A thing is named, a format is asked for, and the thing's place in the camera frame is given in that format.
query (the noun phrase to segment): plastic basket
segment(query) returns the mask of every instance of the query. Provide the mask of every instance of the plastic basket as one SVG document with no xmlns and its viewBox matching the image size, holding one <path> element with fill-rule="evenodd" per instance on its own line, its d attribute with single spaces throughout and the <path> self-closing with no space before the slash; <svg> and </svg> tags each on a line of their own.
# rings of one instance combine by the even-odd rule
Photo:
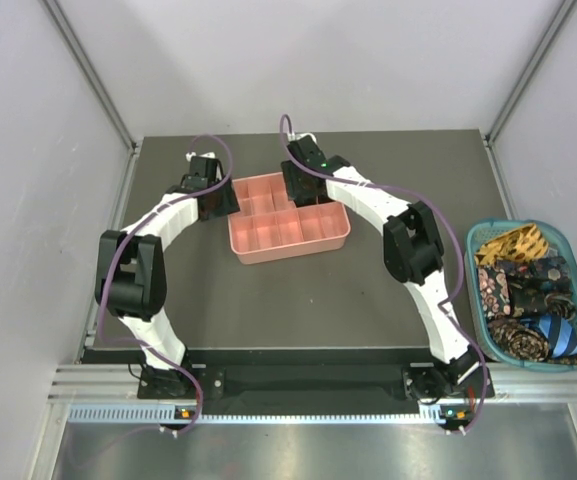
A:
<svg viewBox="0 0 577 480">
<path fill-rule="evenodd" d="M 343 247 L 350 233 L 339 202 L 297 208 L 281 173 L 233 181 L 241 211 L 228 217 L 230 245 L 251 265 Z"/>
<path fill-rule="evenodd" d="M 550 243 L 551 248 L 555 248 L 558 251 L 558 254 L 564 257 L 570 265 L 573 301 L 577 306 L 577 263 L 575 262 L 575 257 L 572 253 L 570 244 L 563 236 L 563 234 L 556 228 L 543 222 L 535 222 L 534 220 L 531 220 L 530 222 L 534 222 L 539 226 L 539 229 L 542 231 L 544 237 L 546 237 Z M 491 240 L 501 235 L 502 233 L 507 232 L 508 230 L 512 230 L 513 228 L 517 228 L 525 223 L 527 222 L 512 220 L 486 220 L 477 223 L 470 229 L 470 232 L 468 232 L 464 261 L 467 270 L 466 281 L 468 283 L 470 308 L 472 309 L 473 313 L 477 342 L 479 343 L 484 353 L 493 360 L 508 363 L 516 367 L 526 368 L 539 372 L 567 372 L 570 370 L 577 370 L 577 365 L 552 365 L 549 363 L 519 360 L 511 357 L 497 346 L 497 344 L 490 336 L 490 333 L 488 332 L 487 321 L 481 306 L 479 281 L 477 275 L 477 267 L 474 261 L 474 255 L 477 250 L 479 250 L 479 247 L 481 247 L 488 240 Z M 570 323 L 577 333 L 577 316 Z"/>
</svg>

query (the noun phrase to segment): dark gray table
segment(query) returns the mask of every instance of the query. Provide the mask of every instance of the dark gray table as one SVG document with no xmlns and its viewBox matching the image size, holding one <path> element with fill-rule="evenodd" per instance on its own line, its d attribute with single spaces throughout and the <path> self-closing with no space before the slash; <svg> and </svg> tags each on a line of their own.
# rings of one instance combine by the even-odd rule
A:
<svg viewBox="0 0 577 480">
<path fill-rule="evenodd" d="M 478 131 L 322 133 L 328 155 L 340 154 L 367 178 L 418 190 L 448 217 L 463 242 L 477 220 L 504 216 Z M 224 136 L 235 155 L 234 177 L 280 170 L 277 135 Z M 125 224 L 137 220 L 179 182 L 191 137 L 146 138 Z M 200 152 L 225 154 L 210 142 Z M 387 273 L 378 232 L 349 212 L 352 232 L 341 250 L 242 265 L 230 249 L 227 219 L 192 226 L 166 252 L 166 312 L 194 348 L 423 347 L 425 329 L 408 292 Z M 455 256 L 442 238 L 448 285 Z M 467 292 L 455 302 L 472 332 Z M 106 323 L 122 335 L 119 321 Z"/>
</svg>

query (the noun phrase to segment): blue basket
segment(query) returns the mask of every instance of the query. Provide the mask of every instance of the blue basket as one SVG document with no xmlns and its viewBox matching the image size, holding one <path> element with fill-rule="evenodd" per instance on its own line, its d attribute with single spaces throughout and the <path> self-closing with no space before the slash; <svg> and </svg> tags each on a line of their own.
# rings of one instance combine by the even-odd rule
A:
<svg viewBox="0 0 577 480">
<path fill-rule="evenodd" d="M 477 275 L 477 267 L 474 262 L 475 253 L 488 240 L 501 235 L 508 230 L 517 228 L 527 222 L 513 221 L 513 220 L 485 220 L 477 223 L 468 232 L 468 239 L 466 240 L 466 280 L 468 282 L 468 291 L 470 297 L 470 307 L 473 313 L 475 324 L 475 333 L 477 335 L 477 342 L 484 353 L 494 360 L 508 363 L 516 367 L 522 367 L 529 370 L 536 370 L 539 372 L 568 372 L 570 370 L 577 370 L 577 365 L 552 365 L 549 363 L 529 362 L 527 360 L 518 360 L 511 357 L 500 349 L 493 341 L 488 332 L 486 318 L 484 316 L 483 308 L 479 295 L 479 281 Z M 573 301 L 577 306 L 577 262 L 572 253 L 572 248 L 568 240 L 556 228 L 542 222 L 534 222 L 542 231 L 544 237 L 550 243 L 551 248 L 555 248 L 559 255 L 564 257 L 570 265 L 572 274 L 572 290 Z M 577 316 L 570 322 L 577 333 Z"/>
</svg>

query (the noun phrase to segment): white wall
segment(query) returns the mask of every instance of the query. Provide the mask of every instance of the white wall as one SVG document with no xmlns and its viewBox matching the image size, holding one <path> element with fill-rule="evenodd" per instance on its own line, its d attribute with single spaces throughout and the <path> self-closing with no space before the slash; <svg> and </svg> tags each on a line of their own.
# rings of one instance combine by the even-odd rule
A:
<svg viewBox="0 0 577 480">
<path fill-rule="evenodd" d="M 0 479 L 72 360 L 127 150 L 37 0 L 0 0 Z"/>
<path fill-rule="evenodd" d="M 560 228 L 577 258 L 577 9 L 497 146 L 519 215 Z"/>
<path fill-rule="evenodd" d="M 61 0 L 135 137 L 481 128 L 559 0 Z"/>
</svg>

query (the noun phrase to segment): pink plastic tray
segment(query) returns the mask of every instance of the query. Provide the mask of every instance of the pink plastic tray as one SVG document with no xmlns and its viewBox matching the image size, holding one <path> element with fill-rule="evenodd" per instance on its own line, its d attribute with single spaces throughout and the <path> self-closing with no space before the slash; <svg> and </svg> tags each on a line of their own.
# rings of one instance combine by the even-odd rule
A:
<svg viewBox="0 0 577 480">
<path fill-rule="evenodd" d="M 269 262 L 341 248 L 350 233 L 339 202 L 296 208 L 281 173 L 233 181 L 240 212 L 228 217 L 230 245 L 241 263 Z"/>
</svg>

